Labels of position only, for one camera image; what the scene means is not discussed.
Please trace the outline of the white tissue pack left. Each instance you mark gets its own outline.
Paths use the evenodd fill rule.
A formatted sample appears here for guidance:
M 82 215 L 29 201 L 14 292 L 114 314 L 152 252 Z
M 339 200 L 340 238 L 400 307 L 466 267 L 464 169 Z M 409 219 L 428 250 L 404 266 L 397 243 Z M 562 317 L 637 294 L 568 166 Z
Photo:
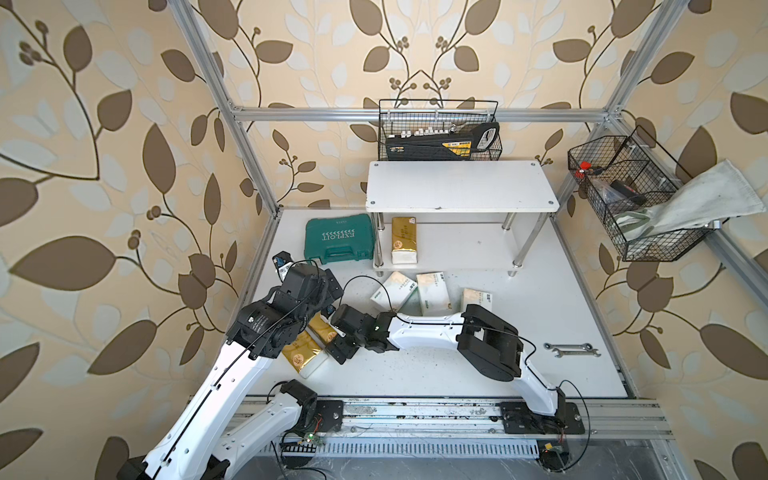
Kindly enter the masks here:
M 380 311 L 399 311 L 416 292 L 417 283 L 399 271 L 394 271 L 373 293 L 370 301 Z

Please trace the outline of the white tissue pack middle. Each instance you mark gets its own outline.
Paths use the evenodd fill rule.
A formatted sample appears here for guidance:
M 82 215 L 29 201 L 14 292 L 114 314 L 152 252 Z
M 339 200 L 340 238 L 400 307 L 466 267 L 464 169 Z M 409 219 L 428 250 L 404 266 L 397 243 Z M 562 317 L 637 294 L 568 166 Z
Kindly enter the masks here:
M 454 312 L 443 272 L 418 274 L 417 288 L 423 316 L 446 316 Z

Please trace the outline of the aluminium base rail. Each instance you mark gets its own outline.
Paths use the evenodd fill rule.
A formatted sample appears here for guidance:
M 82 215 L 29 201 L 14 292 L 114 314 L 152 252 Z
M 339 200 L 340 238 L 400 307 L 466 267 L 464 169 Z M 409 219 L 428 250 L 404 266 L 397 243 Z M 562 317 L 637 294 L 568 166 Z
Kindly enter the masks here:
M 651 400 L 573 399 L 561 423 L 533 417 L 520 401 L 478 398 L 320 396 L 319 432 L 348 438 L 671 440 Z

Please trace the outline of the gold tissue pack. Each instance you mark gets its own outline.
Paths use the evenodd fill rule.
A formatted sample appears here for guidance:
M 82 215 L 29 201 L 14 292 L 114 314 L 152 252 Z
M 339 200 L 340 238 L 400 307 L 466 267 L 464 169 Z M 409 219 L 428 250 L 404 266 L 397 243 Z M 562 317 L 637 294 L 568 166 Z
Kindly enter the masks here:
M 286 345 L 282 355 L 304 379 L 309 378 L 328 360 L 324 349 L 306 331 L 301 332 L 292 343 Z
M 324 346 L 330 344 L 338 336 L 336 329 L 324 320 L 320 313 L 315 314 L 309 321 L 309 329 Z
M 417 222 L 415 217 L 393 217 L 391 260 L 395 265 L 418 263 Z

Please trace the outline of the white cloth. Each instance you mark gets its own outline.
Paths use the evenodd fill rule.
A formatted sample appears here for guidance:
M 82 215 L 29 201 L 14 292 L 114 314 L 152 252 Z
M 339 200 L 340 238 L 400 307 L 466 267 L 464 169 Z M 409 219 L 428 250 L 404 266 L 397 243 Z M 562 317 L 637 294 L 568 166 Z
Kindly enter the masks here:
M 715 220 L 765 213 L 744 175 L 724 160 L 694 177 L 669 201 L 648 210 L 644 235 L 704 227 Z

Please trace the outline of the green plastic tool case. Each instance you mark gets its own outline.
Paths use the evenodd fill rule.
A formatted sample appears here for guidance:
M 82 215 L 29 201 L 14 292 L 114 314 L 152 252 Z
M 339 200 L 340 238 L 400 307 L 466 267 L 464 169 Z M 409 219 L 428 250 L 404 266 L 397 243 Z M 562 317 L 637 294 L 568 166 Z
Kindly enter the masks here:
M 315 218 L 305 227 L 304 257 L 322 264 L 372 260 L 374 231 L 367 214 Z

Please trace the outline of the white tissue pack right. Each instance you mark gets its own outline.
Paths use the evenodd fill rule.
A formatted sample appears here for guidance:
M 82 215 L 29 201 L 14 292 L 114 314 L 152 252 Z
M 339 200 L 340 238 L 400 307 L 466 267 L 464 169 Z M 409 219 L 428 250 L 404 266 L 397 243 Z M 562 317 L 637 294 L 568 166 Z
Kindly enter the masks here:
M 465 311 L 470 305 L 478 305 L 491 311 L 493 309 L 493 295 L 481 290 L 464 288 L 461 297 L 461 311 Z

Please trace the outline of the black yellow tool box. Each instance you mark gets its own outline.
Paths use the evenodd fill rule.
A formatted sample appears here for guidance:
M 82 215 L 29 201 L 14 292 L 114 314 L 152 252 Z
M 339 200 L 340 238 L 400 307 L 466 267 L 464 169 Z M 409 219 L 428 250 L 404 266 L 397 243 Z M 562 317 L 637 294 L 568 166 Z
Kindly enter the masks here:
M 496 161 L 501 151 L 499 123 L 485 122 L 388 134 L 382 156 L 389 161 Z

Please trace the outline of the silver wrench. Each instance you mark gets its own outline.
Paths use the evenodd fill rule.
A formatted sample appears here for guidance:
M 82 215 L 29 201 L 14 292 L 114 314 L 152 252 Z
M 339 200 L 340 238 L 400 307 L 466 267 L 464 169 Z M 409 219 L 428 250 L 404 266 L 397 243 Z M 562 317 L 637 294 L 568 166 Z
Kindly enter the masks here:
M 543 347 L 553 353 L 556 358 L 565 356 L 592 356 L 600 357 L 600 351 L 590 343 L 581 344 L 551 344 L 544 343 Z

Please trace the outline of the white two-tier shelf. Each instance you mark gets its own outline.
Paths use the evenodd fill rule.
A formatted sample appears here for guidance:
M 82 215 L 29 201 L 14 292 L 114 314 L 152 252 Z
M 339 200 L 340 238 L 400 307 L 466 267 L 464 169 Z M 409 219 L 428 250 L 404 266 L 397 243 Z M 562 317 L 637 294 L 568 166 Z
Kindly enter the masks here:
M 377 273 L 398 267 L 391 259 L 394 218 L 413 217 L 412 270 L 514 276 L 560 204 L 535 160 L 374 161 L 365 207 L 374 225 Z

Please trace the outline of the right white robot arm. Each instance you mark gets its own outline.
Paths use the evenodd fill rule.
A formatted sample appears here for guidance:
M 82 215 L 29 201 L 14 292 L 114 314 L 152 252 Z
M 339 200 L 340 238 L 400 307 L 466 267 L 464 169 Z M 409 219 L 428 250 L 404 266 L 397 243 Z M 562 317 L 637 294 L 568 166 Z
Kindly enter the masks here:
M 531 413 L 565 422 L 562 389 L 544 381 L 527 363 L 518 330 L 480 305 L 448 316 L 418 317 L 393 312 L 372 316 L 344 304 L 330 323 L 341 332 L 331 348 L 339 361 L 351 358 L 360 347 L 379 354 L 427 347 L 454 350 L 483 376 L 516 382 Z

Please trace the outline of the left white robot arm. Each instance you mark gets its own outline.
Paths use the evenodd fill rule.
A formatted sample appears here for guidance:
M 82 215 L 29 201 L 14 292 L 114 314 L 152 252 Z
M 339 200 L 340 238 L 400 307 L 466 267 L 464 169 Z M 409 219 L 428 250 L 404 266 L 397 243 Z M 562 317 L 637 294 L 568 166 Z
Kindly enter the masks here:
M 281 284 L 243 307 L 215 364 L 169 432 L 145 456 L 128 459 L 119 479 L 231 479 L 284 431 L 313 428 L 317 395 L 296 380 L 281 385 L 265 410 L 228 431 L 252 386 L 318 313 L 329 316 L 342 288 L 333 273 L 293 262 Z

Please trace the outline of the white tissue pack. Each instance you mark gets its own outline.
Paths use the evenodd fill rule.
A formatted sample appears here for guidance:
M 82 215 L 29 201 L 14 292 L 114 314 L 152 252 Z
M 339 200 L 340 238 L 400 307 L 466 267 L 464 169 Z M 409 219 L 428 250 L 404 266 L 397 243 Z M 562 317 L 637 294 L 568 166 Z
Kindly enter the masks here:
M 443 272 L 418 274 L 417 288 L 423 316 L 446 316 L 454 312 Z
M 493 309 L 493 295 L 481 290 L 464 288 L 461 297 L 461 311 L 465 311 L 470 305 L 478 305 L 491 311 Z
M 399 311 L 416 292 L 417 283 L 399 271 L 394 271 L 373 293 L 370 301 L 380 311 Z

